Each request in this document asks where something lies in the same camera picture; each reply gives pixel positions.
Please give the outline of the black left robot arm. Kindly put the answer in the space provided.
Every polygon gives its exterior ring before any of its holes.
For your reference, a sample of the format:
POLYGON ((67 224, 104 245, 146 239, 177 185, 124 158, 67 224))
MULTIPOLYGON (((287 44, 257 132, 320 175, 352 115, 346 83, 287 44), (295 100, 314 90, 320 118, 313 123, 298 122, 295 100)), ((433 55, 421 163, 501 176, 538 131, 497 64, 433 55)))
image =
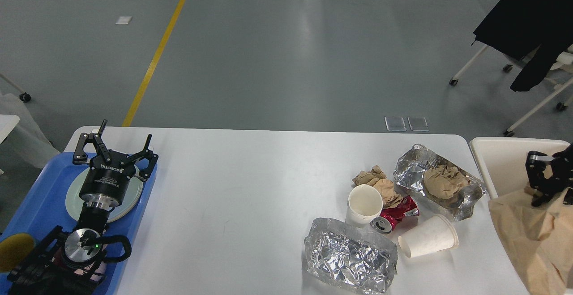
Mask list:
POLYGON ((159 156, 106 147, 100 128, 47 162, 2 234, 29 234, 34 248, 1 273, 3 295, 112 295, 155 183, 159 156))

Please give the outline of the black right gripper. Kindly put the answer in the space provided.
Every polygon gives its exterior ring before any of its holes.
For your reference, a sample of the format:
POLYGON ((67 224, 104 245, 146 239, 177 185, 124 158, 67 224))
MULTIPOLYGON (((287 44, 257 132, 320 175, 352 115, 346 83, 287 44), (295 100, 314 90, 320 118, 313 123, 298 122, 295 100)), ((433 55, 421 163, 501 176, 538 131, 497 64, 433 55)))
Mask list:
POLYGON ((566 191, 565 205, 573 204, 573 145, 553 154, 529 151, 526 158, 526 172, 530 186, 538 191, 533 197, 532 207, 548 203, 556 194, 566 191))

